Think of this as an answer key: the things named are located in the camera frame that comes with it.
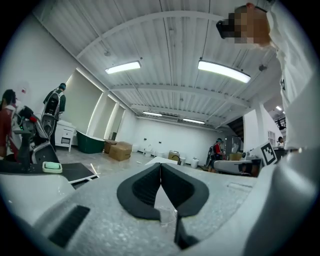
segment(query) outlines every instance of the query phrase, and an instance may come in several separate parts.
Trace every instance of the person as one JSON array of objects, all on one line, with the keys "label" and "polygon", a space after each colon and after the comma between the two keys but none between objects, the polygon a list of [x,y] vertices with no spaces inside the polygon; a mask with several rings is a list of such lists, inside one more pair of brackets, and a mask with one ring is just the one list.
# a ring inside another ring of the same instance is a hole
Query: person
[{"label": "person", "polygon": [[287,110],[306,91],[305,88],[318,85],[319,60],[299,23],[279,1],[275,1],[268,12],[252,3],[240,6],[234,13],[229,13],[228,19],[218,21],[216,28],[223,39],[234,38],[235,43],[276,49],[282,70],[280,93],[287,114],[285,149],[303,147],[301,137],[290,121],[291,118],[296,122],[293,119],[300,117],[293,114],[289,118]]},{"label": "person", "polygon": [[11,122],[15,110],[16,93],[12,89],[8,89],[4,92],[0,105],[0,157],[9,161],[14,161],[18,154],[18,149],[11,140]]},{"label": "person", "polygon": [[283,147],[284,146],[284,139],[280,136],[278,138],[278,147]]},{"label": "person", "polygon": [[209,169],[208,169],[209,173],[215,173],[216,172],[216,170],[214,169],[215,161],[222,160],[223,156],[225,155],[221,151],[221,147],[220,147],[221,143],[223,143],[222,139],[218,138],[216,140],[215,144],[213,145],[213,154],[211,156],[211,164],[210,164]]},{"label": "person", "polygon": [[47,101],[49,100],[50,96],[55,92],[57,94],[60,95],[60,106],[59,106],[59,112],[55,115],[55,120],[56,122],[54,123],[54,126],[53,126],[53,130],[52,130],[52,134],[51,134],[51,137],[50,137],[50,143],[54,149],[55,152],[57,152],[56,150],[56,136],[55,136],[55,133],[56,133],[56,128],[57,128],[57,122],[59,121],[60,119],[60,116],[62,115],[62,113],[65,111],[65,108],[66,108],[66,96],[64,95],[64,91],[66,90],[66,84],[65,83],[61,83],[58,87],[58,90],[55,89],[55,90],[52,90],[49,92],[49,94],[45,97],[44,101],[43,101],[43,104],[46,104]]}]

